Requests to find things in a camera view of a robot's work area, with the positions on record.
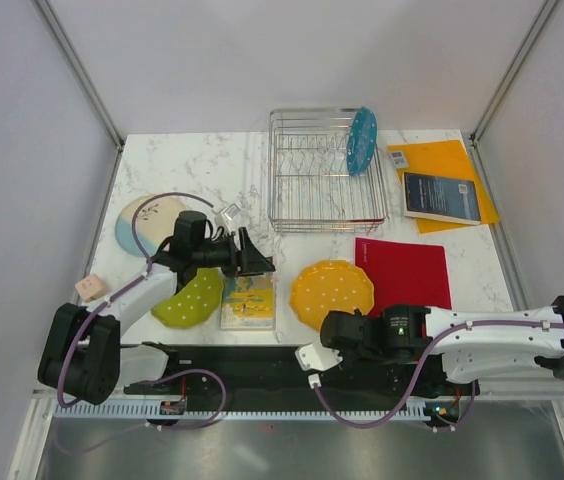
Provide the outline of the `paperback book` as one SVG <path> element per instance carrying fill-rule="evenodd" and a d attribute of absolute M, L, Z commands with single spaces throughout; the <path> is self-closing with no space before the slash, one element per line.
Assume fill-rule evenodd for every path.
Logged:
<path fill-rule="evenodd" d="M 272 331 L 275 328 L 275 311 L 272 273 L 224 280 L 221 330 Z"/>

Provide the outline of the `yellow polka dot plate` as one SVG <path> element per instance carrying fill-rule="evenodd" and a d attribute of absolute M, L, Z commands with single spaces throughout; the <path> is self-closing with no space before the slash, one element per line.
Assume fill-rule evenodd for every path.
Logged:
<path fill-rule="evenodd" d="M 330 311 L 368 314 L 374 286 L 366 273 L 344 260 L 310 265 L 291 282 L 290 307 L 304 325 L 319 331 Z"/>

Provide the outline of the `green polka dot plate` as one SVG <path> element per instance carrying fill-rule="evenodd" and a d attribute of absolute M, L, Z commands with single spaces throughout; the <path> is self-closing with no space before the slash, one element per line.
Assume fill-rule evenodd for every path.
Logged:
<path fill-rule="evenodd" d="M 151 315 L 168 328 L 189 329 L 206 322 L 221 304 L 223 277 L 218 269 L 201 268 L 177 294 L 159 303 Z"/>

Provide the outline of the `wire dish rack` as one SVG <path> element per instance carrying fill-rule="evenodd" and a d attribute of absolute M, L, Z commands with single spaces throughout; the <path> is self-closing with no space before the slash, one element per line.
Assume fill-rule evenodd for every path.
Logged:
<path fill-rule="evenodd" d="M 388 217 L 379 151 L 353 173 L 360 108 L 279 108 L 268 130 L 268 217 L 278 233 L 369 233 Z"/>

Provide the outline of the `blue polka dot plate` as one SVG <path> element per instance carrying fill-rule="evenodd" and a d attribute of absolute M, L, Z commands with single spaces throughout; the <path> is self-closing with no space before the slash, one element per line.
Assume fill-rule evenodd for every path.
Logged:
<path fill-rule="evenodd" d="M 371 164 L 376 150 L 377 120 L 367 107 L 361 107 L 353 118 L 346 147 L 348 174 L 363 174 Z"/>

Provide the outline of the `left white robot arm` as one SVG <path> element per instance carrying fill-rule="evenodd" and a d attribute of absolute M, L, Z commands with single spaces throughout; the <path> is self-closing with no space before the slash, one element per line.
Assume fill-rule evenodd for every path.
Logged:
<path fill-rule="evenodd" d="M 200 268 L 231 277 L 275 271 L 241 227 L 217 239 L 206 235 L 208 219 L 184 211 L 173 234 L 127 285 L 89 305 L 61 305 L 55 312 L 38 367 L 38 381 L 56 389 L 61 407 L 80 401 L 98 405 L 113 392 L 121 370 L 121 338 L 153 307 L 177 294 Z"/>

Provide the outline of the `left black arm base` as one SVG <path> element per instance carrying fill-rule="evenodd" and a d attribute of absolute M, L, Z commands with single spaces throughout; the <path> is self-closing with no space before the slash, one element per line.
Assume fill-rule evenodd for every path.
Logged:
<path fill-rule="evenodd" d="M 117 387 L 126 395 L 178 396 L 188 399 L 202 392 L 226 393 L 225 382 L 214 372 L 193 364 L 179 347 L 145 343 L 122 351 Z"/>

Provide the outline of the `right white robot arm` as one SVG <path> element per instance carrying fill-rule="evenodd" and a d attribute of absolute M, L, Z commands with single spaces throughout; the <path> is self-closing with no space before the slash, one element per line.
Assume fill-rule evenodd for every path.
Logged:
<path fill-rule="evenodd" d="M 429 392 L 502 374 L 546 369 L 564 380 L 564 296 L 547 307 L 462 313 L 398 304 L 378 316 L 331 311 L 320 342 L 345 357 L 385 364 L 427 361 L 420 381 Z"/>

